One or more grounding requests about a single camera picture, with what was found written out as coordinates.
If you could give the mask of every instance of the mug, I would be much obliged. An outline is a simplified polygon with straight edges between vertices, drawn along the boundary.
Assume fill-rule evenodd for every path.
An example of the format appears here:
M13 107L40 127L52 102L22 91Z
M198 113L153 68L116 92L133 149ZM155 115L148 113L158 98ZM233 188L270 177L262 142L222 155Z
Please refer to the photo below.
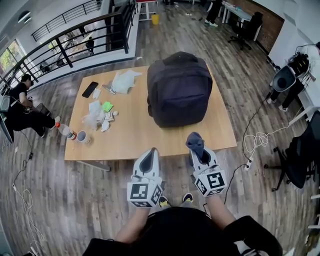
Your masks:
M78 132L76 140L81 143L89 144L91 141L91 138L84 130L82 130Z

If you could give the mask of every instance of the sneaker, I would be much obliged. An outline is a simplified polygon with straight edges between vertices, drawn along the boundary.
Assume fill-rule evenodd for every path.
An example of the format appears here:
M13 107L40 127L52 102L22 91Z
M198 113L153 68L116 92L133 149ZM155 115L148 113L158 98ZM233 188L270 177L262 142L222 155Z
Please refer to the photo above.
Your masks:
M209 22L209 26L211 26L211 27L218 27L218 25L217 25L216 23L211 23L211 22Z
M194 202L194 197L193 197L193 195L191 193L186 193L184 195L184 197L182 198L182 203L184 203L186 201L190 202L191 204Z
M166 198L166 197L163 196L163 195L160 196L158 203L159 203L160 208L163 208L163 207L171 207L171 204L169 203L168 198Z
M56 127L56 123L60 123L60 121L61 121L61 116L60 115L56 116L55 119L54 119L54 126L49 128L49 129L52 130L53 128L55 128Z
M271 98L268 98L268 99L266 100L266 102L267 102L268 104L271 104L271 103L275 103L276 101L275 101L275 100L272 100Z
M282 105L280 105L279 110L281 110L282 112L287 112L288 108L284 108Z
M40 137L43 139L45 137L45 135L46 135L46 131L45 131L45 128L42 128L42 130L43 130L43 135L40 136Z

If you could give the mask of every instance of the light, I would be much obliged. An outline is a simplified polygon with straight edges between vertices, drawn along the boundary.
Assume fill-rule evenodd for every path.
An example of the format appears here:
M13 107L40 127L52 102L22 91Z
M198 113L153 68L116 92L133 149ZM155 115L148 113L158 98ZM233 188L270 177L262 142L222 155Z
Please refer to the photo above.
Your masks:
M23 11L19 16L18 23L22 22L26 17L29 16L29 14L30 14L30 11L28 10Z
M26 18L25 21L24 21L24 24L26 24L30 20L31 20L31 17Z

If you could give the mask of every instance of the yellow bin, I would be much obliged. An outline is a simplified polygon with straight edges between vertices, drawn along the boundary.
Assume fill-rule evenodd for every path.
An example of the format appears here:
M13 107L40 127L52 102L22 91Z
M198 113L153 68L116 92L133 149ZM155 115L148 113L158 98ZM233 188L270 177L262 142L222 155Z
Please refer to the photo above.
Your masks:
M153 14L151 15L151 20L153 25L159 24L159 14Z

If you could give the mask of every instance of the black backpack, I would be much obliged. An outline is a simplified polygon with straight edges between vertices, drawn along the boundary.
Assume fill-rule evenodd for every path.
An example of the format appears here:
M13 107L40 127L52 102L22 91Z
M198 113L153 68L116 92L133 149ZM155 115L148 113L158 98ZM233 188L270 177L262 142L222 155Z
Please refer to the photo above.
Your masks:
M148 112L159 127L181 127L202 121L212 90L206 62L177 52L148 68Z

